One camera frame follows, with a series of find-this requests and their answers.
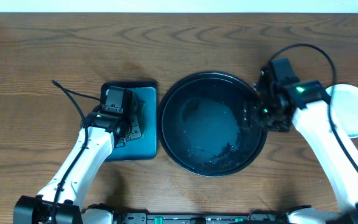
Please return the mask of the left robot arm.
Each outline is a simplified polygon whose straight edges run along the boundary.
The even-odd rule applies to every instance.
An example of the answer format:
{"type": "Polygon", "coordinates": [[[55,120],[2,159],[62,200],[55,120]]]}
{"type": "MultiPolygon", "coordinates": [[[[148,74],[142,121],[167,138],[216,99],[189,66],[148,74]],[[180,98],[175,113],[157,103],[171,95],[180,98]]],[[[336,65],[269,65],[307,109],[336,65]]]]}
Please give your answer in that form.
{"type": "Polygon", "coordinates": [[[23,195],[15,204],[14,223],[115,223],[114,210],[92,205],[85,212],[85,196],[101,167],[116,146],[140,138],[144,108],[128,114],[102,113],[97,106],[82,120],[78,139],[53,179],[35,197],[23,195]]]}

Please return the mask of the green scrubbing sponge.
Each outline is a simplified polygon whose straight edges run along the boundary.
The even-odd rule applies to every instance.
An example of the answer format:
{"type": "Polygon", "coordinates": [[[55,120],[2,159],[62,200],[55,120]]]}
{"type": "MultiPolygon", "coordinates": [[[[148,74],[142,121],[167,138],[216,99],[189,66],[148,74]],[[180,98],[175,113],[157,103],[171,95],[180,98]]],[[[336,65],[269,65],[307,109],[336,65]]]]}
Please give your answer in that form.
{"type": "Polygon", "coordinates": [[[145,116],[144,116],[144,110],[145,110],[145,102],[138,100],[137,119],[138,119],[141,137],[144,137],[144,134],[145,134],[145,131],[147,128],[145,116]]]}

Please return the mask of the white plate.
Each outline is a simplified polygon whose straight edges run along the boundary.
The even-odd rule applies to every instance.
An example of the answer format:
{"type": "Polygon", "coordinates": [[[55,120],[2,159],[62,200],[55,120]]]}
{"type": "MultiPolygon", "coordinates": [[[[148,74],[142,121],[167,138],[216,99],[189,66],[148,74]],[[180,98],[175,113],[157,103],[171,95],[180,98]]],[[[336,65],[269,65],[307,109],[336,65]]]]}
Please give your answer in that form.
{"type": "Polygon", "coordinates": [[[334,89],[333,110],[343,130],[350,138],[358,138],[358,87],[349,84],[330,86],[334,89]]]}

